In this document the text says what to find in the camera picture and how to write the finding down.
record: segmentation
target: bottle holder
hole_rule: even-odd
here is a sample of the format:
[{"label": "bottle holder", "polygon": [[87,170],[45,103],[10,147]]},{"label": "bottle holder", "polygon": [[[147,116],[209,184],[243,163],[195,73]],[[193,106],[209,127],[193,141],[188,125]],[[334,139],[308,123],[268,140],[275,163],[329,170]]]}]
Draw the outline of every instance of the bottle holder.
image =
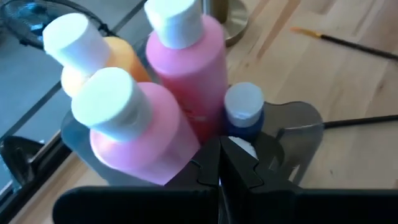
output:
[{"label": "bottle holder", "polygon": [[[297,168],[293,183],[298,185],[321,143],[321,116],[313,106],[303,102],[283,105],[265,103],[264,114],[263,133],[252,142],[258,158],[269,163],[270,169],[284,179],[288,179]],[[91,150],[88,133],[88,128],[68,112],[61,127],[64,143],[103,179],[110,185],[151,185],[103,165]]]}]

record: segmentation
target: blue paint bottle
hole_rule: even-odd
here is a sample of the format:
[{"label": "blue paint bottle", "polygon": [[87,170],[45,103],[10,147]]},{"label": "blue paint bottle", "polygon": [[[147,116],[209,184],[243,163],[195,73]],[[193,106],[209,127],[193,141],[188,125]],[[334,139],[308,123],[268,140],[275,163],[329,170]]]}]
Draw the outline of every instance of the blue paint bottle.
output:
[{"label": "blue paint bottle", "polygon": [[253,142],[264,125],[261,89],[249,82],[235,84],[226,92],[224,106],[228,136]]}]

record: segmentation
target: pink paint bottle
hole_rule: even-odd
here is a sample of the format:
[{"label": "pink paint bottle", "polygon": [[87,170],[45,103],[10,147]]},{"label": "pink paint bottle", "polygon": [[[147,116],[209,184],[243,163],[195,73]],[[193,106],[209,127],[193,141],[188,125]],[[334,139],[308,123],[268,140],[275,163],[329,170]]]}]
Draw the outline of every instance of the pink paint bottle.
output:
[{"label": "pink paint bottle", "polygon": [[148,0],[144,9],[154,28],[148,61],[205,142],[220,133],[223,120],[228,88],[223,29],[201,14],[197,0]]},{"label": "pink paint bottle", "polygon": [[97,71],[72,99],[72,113],[91,129],[103,164],[155,184],[166,184],[200,148],[171,92],[121,68]]}]

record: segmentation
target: paintbrush handle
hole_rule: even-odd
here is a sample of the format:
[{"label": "paintbrush handle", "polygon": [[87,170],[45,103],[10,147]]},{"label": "paintbrush handle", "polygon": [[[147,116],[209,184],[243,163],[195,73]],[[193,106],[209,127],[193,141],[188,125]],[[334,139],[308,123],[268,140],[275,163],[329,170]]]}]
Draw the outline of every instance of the paintbrush handle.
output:
[{"label": "paintbrush handle", "polygon": [[398,55],[394,55],[394,54],[389,53],[389,52],[385,52],[385,51],[378,50],[378,49],[373,49],[373,48],[370,48],[370,47],[365,47],[363,45],[359,45],[359,44],[355,44],[355,43],[348,42],[348,41],[345,41],[345,40],[337,39],[337,38],[331,37],[329,35],[321,35],[321,38],[323,40],[327,40],[327,41],[330,41],[330,42],[333,42],[333,43],[336,43],[336,44],[344,45],[346,47],[349,47],[349,48],[352,48],[352,49],[355,49],[355,50],[360,50],[360,51],[366,52],[368,54],[373,54],[373,55],[376,55],[376,56],[379,56],[379,57],[393,59],[393,60],[397,60],[398,61]]}]

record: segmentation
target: paint bottle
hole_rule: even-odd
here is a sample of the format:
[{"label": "paint bottle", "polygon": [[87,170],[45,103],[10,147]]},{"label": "paint bottle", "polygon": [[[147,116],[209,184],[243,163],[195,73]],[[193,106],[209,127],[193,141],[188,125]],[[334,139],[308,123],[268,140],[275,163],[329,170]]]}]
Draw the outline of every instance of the paint bottle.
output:
[{"label": "paint bottle", "polygon": [[102,37],[83,14],[56,18],[44,29],[43,42],[44,50],[64,66],[61,84],[70,97],[104,67],[123,68],[138,82],[150,82],[130,44],[118,37]]},{"label": "paint bottle", "polygon": [[249,82],[233,85],[225,94],[228,136],[253,142],[264,125],[264,97],[261,89]]},{"label": "paint bottle", "polygon": [[144,9],[154,28],[147,59],[205,142],[222,127],[228,88],[223,28],[201,14],[196,0],[148,0]]},{"label": "paint bottle", "polygon": [[171,92],[121,68],[96,72],[72,98],[72,113],[91,129],[103,164],[155,184],[166,184],[200,148]]}]

